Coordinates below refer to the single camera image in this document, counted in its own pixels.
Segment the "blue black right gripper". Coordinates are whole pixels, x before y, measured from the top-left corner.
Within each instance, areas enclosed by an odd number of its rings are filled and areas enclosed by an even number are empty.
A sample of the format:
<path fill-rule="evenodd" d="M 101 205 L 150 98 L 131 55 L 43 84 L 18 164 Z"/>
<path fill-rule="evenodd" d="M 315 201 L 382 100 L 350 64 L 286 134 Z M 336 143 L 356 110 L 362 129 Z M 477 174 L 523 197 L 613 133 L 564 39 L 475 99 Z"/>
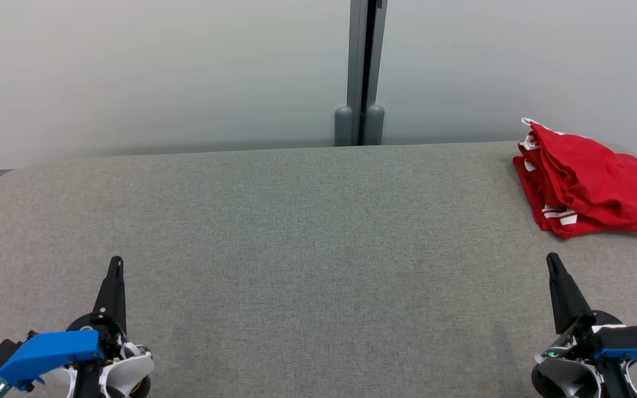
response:
<path fill-rule="evenodd" d="M 557 253 L 546 256 L 555 332 L 565 339 L 568 360 L 637 361 L 637 325 L 627 326 L 602 311 L 591 311 Z"/>

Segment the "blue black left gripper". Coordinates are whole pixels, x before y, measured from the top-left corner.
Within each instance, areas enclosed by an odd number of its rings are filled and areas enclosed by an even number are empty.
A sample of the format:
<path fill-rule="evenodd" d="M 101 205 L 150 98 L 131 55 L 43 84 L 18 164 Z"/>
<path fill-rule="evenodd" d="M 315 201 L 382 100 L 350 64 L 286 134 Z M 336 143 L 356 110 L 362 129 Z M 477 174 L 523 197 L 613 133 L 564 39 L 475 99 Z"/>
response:
<path fill-rule="evenodd" d="M 25 342 L 0 343 L 0 378 L 13 387 L 44 383 L 43 375 L 69 365 L 111 360 L 126 337 L 124 260 L 111 257 L 93 313 L 76 319 L 63 332 L 30 333 Z"/>

